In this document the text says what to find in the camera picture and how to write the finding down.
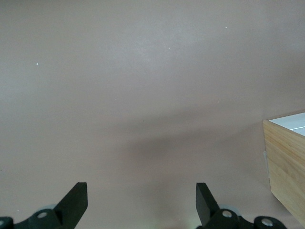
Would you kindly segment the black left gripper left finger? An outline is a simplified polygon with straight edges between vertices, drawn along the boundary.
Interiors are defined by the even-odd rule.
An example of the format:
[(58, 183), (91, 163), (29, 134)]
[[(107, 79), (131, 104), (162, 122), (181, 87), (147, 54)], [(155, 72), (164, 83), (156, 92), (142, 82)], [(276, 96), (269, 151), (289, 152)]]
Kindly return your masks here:
[(22, 222), (1, 217), (2, 229), (74, 229), (88, 207), (87, 183), (78, 182), (52, 209), (41, 209)]

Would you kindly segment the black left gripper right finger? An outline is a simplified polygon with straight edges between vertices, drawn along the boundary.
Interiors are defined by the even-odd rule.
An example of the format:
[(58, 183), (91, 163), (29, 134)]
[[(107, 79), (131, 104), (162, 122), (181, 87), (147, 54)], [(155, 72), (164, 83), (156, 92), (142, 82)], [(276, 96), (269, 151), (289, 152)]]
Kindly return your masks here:
[(196, 210), (201, 222), (199, 229), (284, 229), (276, 218), (258, 216), (253, 222), (233, 210), (219, 207), (206, 183), (196, 184)]

